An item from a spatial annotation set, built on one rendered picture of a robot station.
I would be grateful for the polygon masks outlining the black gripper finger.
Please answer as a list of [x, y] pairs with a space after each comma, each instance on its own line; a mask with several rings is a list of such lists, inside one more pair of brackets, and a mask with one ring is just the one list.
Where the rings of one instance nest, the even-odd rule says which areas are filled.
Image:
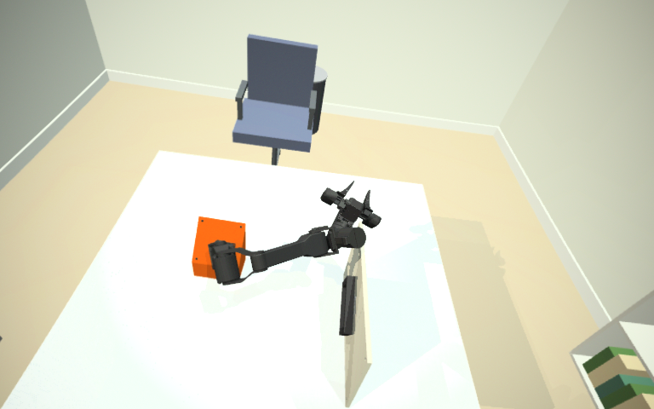
[[364, 210], [364, 209], [367, 209], [367, 210], [371, 211], [372, 213], [374, 212], [374, 211], [370, 208], [370, 189], [368, 190], [367, 194], [365, 195], [365, 198], [364, 198], [364, 202], [363, 202], [363, 204], [364, 204], [364, 208], [363, 208], [363, 210]]
[[354, 182], [355, 182], [355, 181], [352, 181], [352, 182], [351, 182], [351, 183], [350, 183], [350, 184], [349, 184], [349, 185], [348, 185], [344, 190], [342, 190], [341, 192], [340, 192], [340, 191], [336, 191], [336, 192], [337, 192], [338, 194], [340, 194], [343, 198], [345, 198], [346, 195], [347, 195], [347, 193], [348, 193], [348, 191], [350, 190], [350, 188], [351, 188], [352, 185], [354, 184]]

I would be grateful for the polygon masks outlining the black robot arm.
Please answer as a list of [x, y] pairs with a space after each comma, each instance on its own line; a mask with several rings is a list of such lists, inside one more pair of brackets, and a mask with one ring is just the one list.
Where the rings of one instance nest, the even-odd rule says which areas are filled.
[[[342, 218], [347, 220], [347, 225], [351, 227], [361, 215], [364, 204], [355, 198], [342, 198], [336, 208], [339, 210], [337, 218], [340, 221]], [[325, 235], [324, 230], [329, 230], [327, 235]], [[313, 258], [332, 256], [340, 254], [339, 249], [342, 247], [361, 248], [365, 242], [366, 233], [362, 228], [344, 228], [332, 224], [331, 227], [327, 225], [312, 228], [308, 233], [301, 235], [297, 241], [266, 251], [249, 251], [242, 247], [235, 248], [235, 243], [218, 239], [209, 243], [208, 249], [217, 284], [227, 286], [242, 283], [252, 274], [267, 271], [272, 266], [301, 256]], [[330, 249], [332, 252], [328, 252]], [[253, 271], [246, 277], [241, 278], [236, 252], [250, 256]]]

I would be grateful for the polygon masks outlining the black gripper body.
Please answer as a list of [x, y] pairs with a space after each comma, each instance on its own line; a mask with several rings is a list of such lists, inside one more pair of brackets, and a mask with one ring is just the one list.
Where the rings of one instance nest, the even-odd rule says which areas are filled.
[[[332, 204], [338, 205], [338, 203], [340, 202], [340, 200], [342, 198], [343, 197], [340, 194], [338, 194], [336, 191], [330, 189], [329, 187], [327, 187], [324, 190], [324, 192], [322, 193], [322, 195], [320, 197], [321, 201], [323, 201], [327, 205], [332, 205]], [[342, 218], [342, 220], [340, 221], [337, 217], [338, 217], [338, 213], [337, 213], [336, 218], [335, 218], [335, 220], [333, 221], [332, 224], [340, 225], [340, 226], [342, 226], [344, 228], [352, 228], [353, 227], [352, 225], [351, 225], [351, 227], [349, 225], [347, 225], [348, 224], [347, 220]], [[362, 224], [364, 224], [368, 228], [374, 228], [374, 227], [378, 226], [380, 224], [381, 220], [382, 220], [382, 218], [380, 216], [378, 216], [375, 213], [372, 213], [371, 211], [369, 211], [367, 209], [364, 209], [362, 211], [359, 218], [363, 220]]]

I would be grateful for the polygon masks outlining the beige wall panel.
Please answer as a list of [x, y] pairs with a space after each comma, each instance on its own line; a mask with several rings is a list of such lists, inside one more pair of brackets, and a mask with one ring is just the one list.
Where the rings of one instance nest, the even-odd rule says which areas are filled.
[[355, 276], [355, 310], [353, 305], [353, 334], [344, 336], [345, 408], [350, 407], [373, 364], [364, 246], [351, 248], [343, 280], [348, 275]]

